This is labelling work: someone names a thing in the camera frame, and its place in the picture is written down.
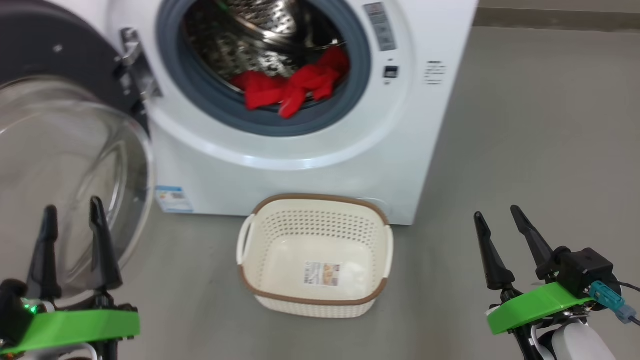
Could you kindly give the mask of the right gripper green banded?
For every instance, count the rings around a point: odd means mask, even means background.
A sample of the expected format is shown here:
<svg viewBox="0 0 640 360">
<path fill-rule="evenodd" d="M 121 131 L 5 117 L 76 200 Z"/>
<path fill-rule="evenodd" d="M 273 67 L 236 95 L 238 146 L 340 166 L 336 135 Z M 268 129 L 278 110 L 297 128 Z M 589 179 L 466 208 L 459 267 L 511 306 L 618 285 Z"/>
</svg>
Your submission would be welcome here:
<svg viewBox="0 0 640 360">
<path fill-rule="evenodd" d="M 518 205 L 512 205 L 510 213 L 534 258 L 535 275 L 541 281 L 554 281 L 553 249 Z M 512 335 L 524 360 L 598 359 L 598 333 L 588 324 L 598 305 L 598 283 L 579 297 L 557 282 L 517 291 L 515 276 L 496 250 L 482 212 L 475 212 L 474 224 L 487 288 L 500 292 L 500 303 L 486 313 L 492 334 Z"/>
</svg>

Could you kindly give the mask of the left gripper green banded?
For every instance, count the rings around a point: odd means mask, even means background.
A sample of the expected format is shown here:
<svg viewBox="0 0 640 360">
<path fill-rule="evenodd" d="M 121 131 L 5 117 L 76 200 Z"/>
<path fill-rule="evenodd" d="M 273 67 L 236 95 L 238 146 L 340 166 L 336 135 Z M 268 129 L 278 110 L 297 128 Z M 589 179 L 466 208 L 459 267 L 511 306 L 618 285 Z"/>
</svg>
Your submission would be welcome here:
<svg viewBox="0 0 640 360">
<path fill-rule="evenodd" d="M 89 227 L 93 233 L 91 274 L 95 294 L 67 307 L 53 302 L 62 297 L 58 284 L 58 211 L 43 211 L 27 275 L 26 297 L 13 293 L 1 297 L 1 358 L 25 360 L 59 358 L 87 350 L 92 360 L 116 360 L 118 344 L 141 334 L 137 307 L 116 304 L 108 292 L 123 285 L 103 201 L 90 198 Z"/>
</svg>

